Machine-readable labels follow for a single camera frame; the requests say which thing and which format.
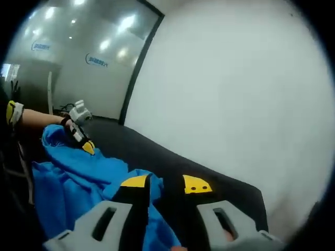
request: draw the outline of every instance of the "blue logo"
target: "blue logo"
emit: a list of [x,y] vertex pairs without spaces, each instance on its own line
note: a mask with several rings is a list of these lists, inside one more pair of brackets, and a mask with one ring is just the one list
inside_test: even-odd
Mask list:
[[94,64],[94,65],[98,65],[98,66],[108,67],[108,63],[106,63],[103,60],[100,60],[100,59],[94,58],[92,56],[89,56],[89,53],[86,55],[85,61],[86,61],[87,64]]
[[32,51],[36,51],[36,50],[49,50],[50,49],[50,45],[48,44],[42,44],[42,43],[36,43],[36,41],[34,43],[32,43],[31,45],[31,50]]

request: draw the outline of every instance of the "white wall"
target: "white wall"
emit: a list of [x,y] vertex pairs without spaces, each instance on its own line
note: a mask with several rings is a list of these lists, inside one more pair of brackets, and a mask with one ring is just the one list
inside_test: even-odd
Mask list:
[[194,1],[160,25],[125,125],[258,187],[270,231],[290,236],[328,181],[331,73],[285,1]]

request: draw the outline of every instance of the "person's arm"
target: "person's arm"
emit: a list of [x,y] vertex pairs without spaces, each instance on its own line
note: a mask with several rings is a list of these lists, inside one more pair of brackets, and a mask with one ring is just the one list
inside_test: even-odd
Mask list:
[[[64,118],[45,114],[42,112],[24,109],[22,118],[19,121],[19,127],[32,128],[32,129],[43,129],[50,124],[60,124]],[[66,125],[69,126],[72,121],[68,120]]]

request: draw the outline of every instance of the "blue towel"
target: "blue towel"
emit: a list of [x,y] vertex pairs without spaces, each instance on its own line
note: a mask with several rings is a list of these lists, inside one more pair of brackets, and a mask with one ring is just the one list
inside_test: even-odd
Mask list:
[[[126,163],[105,158],[99,149],[91,155],[68,147],[66,142],[64,128],[49,125],[43,132],[42,144],[50,162],[32,164],[35,207],[48,238],[73,230],[75,220],[99,202],[111,200],[124,180],[151,174],[140,169],[128,172]],[[162,179],[154,174],[150,178],[149,219],[142,250],[170,250],[180,242],[152,204],[161,196]]]

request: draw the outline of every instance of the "wrist strap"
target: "wrist strap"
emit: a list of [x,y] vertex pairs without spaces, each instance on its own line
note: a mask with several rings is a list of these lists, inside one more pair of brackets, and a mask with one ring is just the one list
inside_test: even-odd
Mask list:
[[65,127],[65,124],[66,124],[66,122],[67,122],[68,120],[71,120],[71,118],[67,117],[67,118],[62,119],[62,121],[61,121],[61,126],[64,126],[64,127]]

